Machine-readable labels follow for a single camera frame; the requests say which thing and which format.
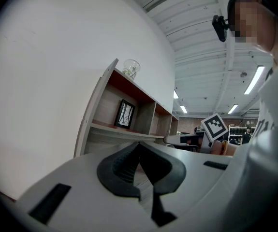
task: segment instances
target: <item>ceiling light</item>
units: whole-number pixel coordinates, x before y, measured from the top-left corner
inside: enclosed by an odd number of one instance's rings
[[[234,104],[234,106],[231,108],[228,114],[232,114],[232,112],[237,108],[237,104]]]
[[[248,86],[248,88],[246,89],[246,91],[244,93],[245,95],[248,95],[251,92],[251,90],[254,88],[254,86],[258,82],[259,77],[261,76],[263,70],[264,70],[264,66],[258,66],[257,67],[257,71],[256,71],[252,81],[250,82],[250,85]]]
[[[174,90],[174,95],[173,95],[173,98],[174,99],[178,99],[178,96],[177,96],[177,94],[176,94],[176,91]]]
[[[186,111],[185,106],[180,106],[180,107],[182,108],[183,112],[186,114],[186,113],[187,113],[187,111]]]

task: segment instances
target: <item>white wall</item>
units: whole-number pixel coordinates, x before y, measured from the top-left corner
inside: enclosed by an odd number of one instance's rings
[[[170,110],[174,54],[129,0],[14,0],[0,16],[0,190],[18,198],[73,157],[92,90],[115,59]]]

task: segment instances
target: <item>distant person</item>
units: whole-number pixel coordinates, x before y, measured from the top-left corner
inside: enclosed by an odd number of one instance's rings
[[[250,127],[248,126],[247,129],[246,129],[246,132],[244,133],[244,135],[242,136],[242,139],[241,139],[241,144],[248,144],[249,141],[251,139],[251,134],[250,134]]]

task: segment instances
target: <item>black slot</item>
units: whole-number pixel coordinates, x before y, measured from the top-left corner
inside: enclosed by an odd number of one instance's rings
[[[29,212],[29,215],[39,222],[46,224],[70,189],[70,186],[57,184],[42,201]]]
[[[213,161],[206,161],[205,163],[203,163],[203,165],[211,167],[211,168],[217,168],[217,169],[221,169],[221,170],[226,170],[226,168],[228,167],[227,164],[222,164],[222,163],[218,163],[218,162],[213,162]]]

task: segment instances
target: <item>picture frame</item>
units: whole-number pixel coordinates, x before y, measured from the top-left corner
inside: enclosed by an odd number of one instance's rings
[[[129,129],[133,118],[135,106],[122,99],[119,105],[114,125]]]

